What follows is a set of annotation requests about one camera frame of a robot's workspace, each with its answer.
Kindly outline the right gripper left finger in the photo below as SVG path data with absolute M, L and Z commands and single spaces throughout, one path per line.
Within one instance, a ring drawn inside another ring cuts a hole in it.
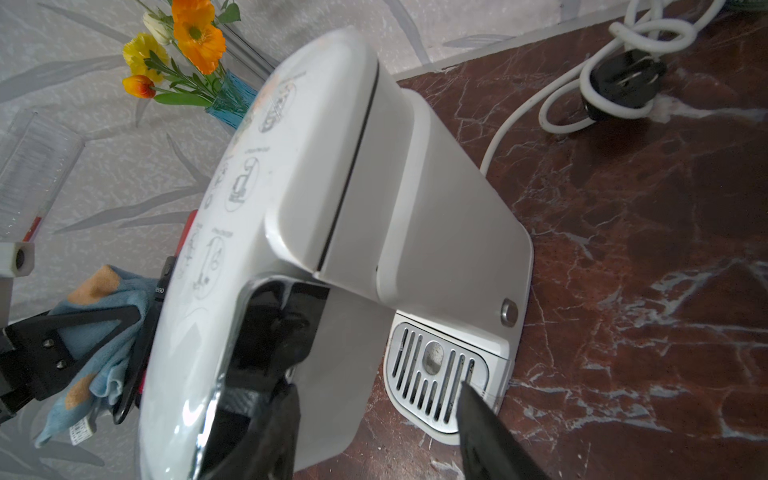
M 300 423 L 295 385 L 279 385 L 264 412 L 243 437 L 200 479 L 292 479 Z

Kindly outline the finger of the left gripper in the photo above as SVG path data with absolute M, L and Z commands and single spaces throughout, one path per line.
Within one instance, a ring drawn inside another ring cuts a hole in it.
M 176 256 L 170 256 L 166 259 L 150 301 L 144 324 L 132 347 L 130 361 L 124 378 L 122 396 L 112 409 L 112 418 L 115 425 L 122 424 L 130 411 L 140 404 L 154 336 L 176 261 Z
M 140 311 L 129 305 L 64 315 L 40 315 L 2 329 L 2 399 L 45 400 L 60 392 L 86 362 L 123 331 L 139 323 Z M 62 331 L 106 326 L 93 346 L 76 354 L 66 345 Z

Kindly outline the white coffee machine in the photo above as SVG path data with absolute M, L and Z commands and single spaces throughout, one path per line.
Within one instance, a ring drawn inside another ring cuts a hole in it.
M 279 385 L 299 394 L 294 473 L 350 445 L 377 378 L 460 448 L 463 383 L 498 418 L 533 260 L 522 223 L 359 32 L 311 41 L 251 105 L 176 261 L 138 476 L 200 479 Z

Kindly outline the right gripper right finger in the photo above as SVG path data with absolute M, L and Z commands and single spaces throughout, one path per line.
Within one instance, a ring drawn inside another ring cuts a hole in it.
M 548 479 L 468 383 L 462 384 L 456 419 L 467 480 Z

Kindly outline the red coffee machine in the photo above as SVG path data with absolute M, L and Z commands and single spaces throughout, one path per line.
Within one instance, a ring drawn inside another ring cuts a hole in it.
M 192 227 L 192 225 L 193 225 L 193 223 L 195 221 L 195 217 L 197 215 L 197 212 L 198 212 L 197 209 L 192 210 L 189 213 L 189 215 L 188 215 L 188 217 L 186 219 L 186 223 L 184 225 L 182 234 L 181 234 L 181 236 L 179 238 L 179 241 L 178 241 L 178 244 L 177 244 L 177 247 L 176 247 L 175 257 L 179 256 L 179 254 L 181 253 L 181 251 L 182 251 L 182 249 L 184 247 L 184 244 L 185 244 L 185 241 L 187 239 L 187 236 L 189 235 L 189 231 L 190 231 L 190 229 L 191 229 L 191 227 Z M 146 374 L 143 374 L 142 381 L 141 381 L 141 384 L 140 384 L 139 389 L 138 389 L 138 393 L 140 395 L 142 395 L 144 393 L 145 382 L 146 382 Z

